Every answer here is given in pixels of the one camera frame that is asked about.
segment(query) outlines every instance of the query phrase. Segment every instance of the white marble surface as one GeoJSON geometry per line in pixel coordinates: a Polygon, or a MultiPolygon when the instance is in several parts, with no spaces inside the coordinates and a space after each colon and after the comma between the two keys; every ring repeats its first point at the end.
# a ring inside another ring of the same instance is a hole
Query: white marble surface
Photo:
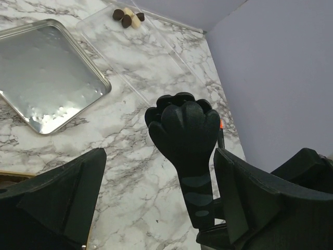
{"type": "MultiPolygon", "coordinates": [[[[0,169],[41,173],[94,147],[108,160],[96,206],[90,249],[200,249],[173,166],[152,144],[144,104],[84,42],[80,20],[103,9],[100,0],[2,0],[0,29],[54,18],[62,22],[111,81],[112,92],[56,134],[34,133],[0,101],[0,169]]],[[[226,148],[243,158],[209,48],[202,34],[155,21],[173,47],[206,84],[225,120],[226,148]]]]}

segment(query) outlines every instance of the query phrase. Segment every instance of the metal tray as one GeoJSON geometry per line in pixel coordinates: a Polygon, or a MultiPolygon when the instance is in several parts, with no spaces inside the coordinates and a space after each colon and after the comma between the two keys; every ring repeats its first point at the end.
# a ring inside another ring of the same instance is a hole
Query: metal tray
{"type": "Polygon", "coordinates": [[[60,22],[0,32],[0,95],[36,132],[55,132],[110,91],[60,22]]]}

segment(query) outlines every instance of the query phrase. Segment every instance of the gray wall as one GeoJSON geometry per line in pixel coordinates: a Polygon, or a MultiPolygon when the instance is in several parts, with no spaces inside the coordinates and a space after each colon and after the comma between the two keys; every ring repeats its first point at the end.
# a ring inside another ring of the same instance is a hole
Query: gray wall
{"type": "Polygon", "coordinates": [[[205,31],[246,0],[134,0],[143,9],[205,31]]]}
{"type": "Polygon", "coordinates": [[[207,34],[249,163],[333,152],[332,12],[332,0],[249,0],[207,34]]]}

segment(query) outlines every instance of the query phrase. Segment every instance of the clear plastic tray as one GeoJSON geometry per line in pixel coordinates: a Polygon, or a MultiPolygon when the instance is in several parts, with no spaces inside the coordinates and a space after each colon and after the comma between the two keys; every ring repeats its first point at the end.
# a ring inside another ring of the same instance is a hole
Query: clear plastic tray
{"type": "Polygon", "coordinates": [[[163,35],[152,24],[149,14],[138,29],[124,29],[115,21],[115,9],[141,11],[132,0],[112,2],[105,9],[77,24],[78,31],[148,106],[165,94],[189,92],[209,100],[205,84],[191,71],[163,35]]]}

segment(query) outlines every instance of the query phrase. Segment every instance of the black paw-shaped tongs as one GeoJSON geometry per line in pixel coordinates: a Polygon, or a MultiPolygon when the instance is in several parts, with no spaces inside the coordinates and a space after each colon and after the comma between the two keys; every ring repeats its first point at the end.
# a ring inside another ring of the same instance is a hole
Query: black paw-shaped tongs
{"type": "Polygon", "coordinates": [[[209,159],[220,129],[220,116],[204,99],[189,93],[165,95],[145,114],[149,135],[175,166],[194,228],[214,225],[209,159]]]}

